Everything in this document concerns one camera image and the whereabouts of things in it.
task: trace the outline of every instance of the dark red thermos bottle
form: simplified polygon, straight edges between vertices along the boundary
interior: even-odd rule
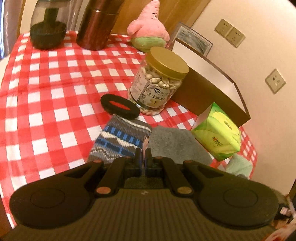
[[[77,34],[77,44],[89,50],[105,47],[124,0],[90,0]]]

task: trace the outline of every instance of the wooden door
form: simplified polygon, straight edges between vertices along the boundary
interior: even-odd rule
[[[151,0],[125,0],[112,33],[126,34],[131,21],[138,18]],[[179,22],[192,26],[210,0],[160,0],[159,20],[169,34]]]

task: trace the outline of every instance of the power outlet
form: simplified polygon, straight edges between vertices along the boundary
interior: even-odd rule
[[[232,28],[233,26],[229,22],[225,21],[224,19],[221,19],[221,21],[215,27],[215,31],[222,37],[226,37],[227,34],[232,30]]]
[[[246,36],[236,28],[233,28],[226,36],[228,42],[230,42],[235,48],[237,48],[245,38]]]
[[[277,93],[286,83],[277,69],[272,71],[272,73],[265,79],[265,82],[274,94]]]

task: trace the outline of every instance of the red and white checkered tablecloth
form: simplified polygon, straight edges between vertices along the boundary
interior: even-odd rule
[[[11,53],[0,90],[0,194],[12,226],[12,193],[85,163],[111,117],[100,104],[101,96],[126,97],[145,56],[124,35],[111,35],[101,51],[84,50],[75,40],[76,33],[71,31],[61,48],[40,51],[24,34]],[[169,101],[159,115],[140,115],[139,119],[152,126],[191,129],[196,115]],[[239,154],[255,166],[254,146],[240,130]],[[211,166],[219,165],[213,160]]]

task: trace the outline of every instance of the green plush shorts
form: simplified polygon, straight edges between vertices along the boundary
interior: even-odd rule
[[[131,42],[136,49],[144,53],[148,53],[153,46],[165,47],[165,40],[160,37],[133,38]]]

